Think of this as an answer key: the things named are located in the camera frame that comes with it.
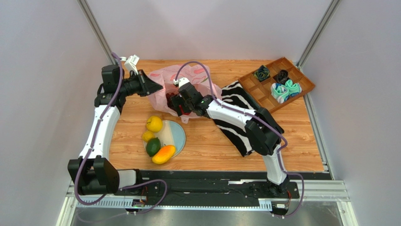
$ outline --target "orange mango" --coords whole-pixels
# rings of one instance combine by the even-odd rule
[[[171,159],[175,153],[176,147],[174,147],[174,145],[164,146],[152,157],[152,162],[156,164],[163,164]]]

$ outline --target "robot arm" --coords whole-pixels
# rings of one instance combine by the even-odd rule
[[[112,96],[117,90],[117,85],[120,79],[120,67],[118,65],[108,65],[102,68],[103,84],[99,87],[97,97],[95,99],[95,117],[93,120],[92,129],[88,140],[84,145],[80,157],[72,159],[68,163],[68,171],[71,179],[75,181],[78,169],[83,161],[83,157],[92,146],[92,152],[84,163],[83,170],[79,175],[78,194],[114,194],[119,188],[133,185],[140,180],[138,170],[116,170],[108,161],[110,143],[114,127],[120,118],[125,98],[133,94],[138,94],[142,97],[152,94],[163,87],[152,80],[146,74],[135,68],[137,58],[130,57],[127,62],[127,68],[132,72],[130,77],[122,81],[122,85],[117,98],[111,103],[106,114],[98,125],[100,115],[110,103]]]
[[[224,103],[219,99],[214,100],[210,95],[203,97],[187,78],[181,78],[175,84],[179,87],[179,94],[174,98],[176,100],[175,109],[186,109],[186,113],[192,111],[198,116],[222,120],[242,129],[246,133],[251,147],[263,157],[267,169],[267,179],[274,184],[270,189],[271,192],[282,193],[287,190],[289,179],[287,174],[281,170],[277,156],[281,139],[270,129],[249,116],[251,114],[259,117],[282,134],[284,130],[277,124],[268,110],[265,108],[259,108],[256,111],[244,109]],[[185,107],[177,106],[179,103],[184,103]]]

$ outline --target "toy fruit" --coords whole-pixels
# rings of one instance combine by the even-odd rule
[[[148,119],[148,121],[146,121],[146,128],[154,133],[157,133],[161,130],[161,128],[163,128],[163,121],[157,116],[152,116]]]
[[[150,157],[153,157],[160,150],[160,140],[158,138],[152,138],[146,144],[146,153]]]
[[[176,147],[174,147],[174,145],[164,146],[152,157],[152,162],[156,164],[163,164],[171,159],[175,153]]]
[[[145,133],[143,133],[142,135],[142,139],[145,142],[148,142],[150,139],[155,138],[156,136],[154,135],[154,133],[152,131],[147,130]]]

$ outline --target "lemon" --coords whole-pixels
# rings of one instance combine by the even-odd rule
[[[154,133],[157,133],[163,128],[163,121],[157,116],[152,116],[146,121],[146,128]]]
[[[148,142],[150,139],[153,139],[153,138],[155,138],[156,136],[154,135],[154,133],[152,132],[152,131],[146,131],[145,133],[143,133],[143,135],[142,135],[142,139],[145,141],[145,142]]]

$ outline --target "wooden tray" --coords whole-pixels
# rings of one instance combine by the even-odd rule
[[[273,113],[285,105],[293,102],[294,100],[302,97],[303,95],[312,91],[315,84],[311,82],[302,72],[295,67],[292,62],[287,58],[283,57],[265,65],[270,70],[270,78],[259,82],[257,78],[253,76],[253,72],[242,76],[238,81],[242,87],[259,103],[260,106],[269,110]],[[270,87],[275,83],[274,77],[279,73],[280,70],[288,71],[288,77],[294,83],[299,83],[302,88],[302,92],[295,97],[289,97],[288,100],[282,104],[278,103],[276,99],[271,95]]]

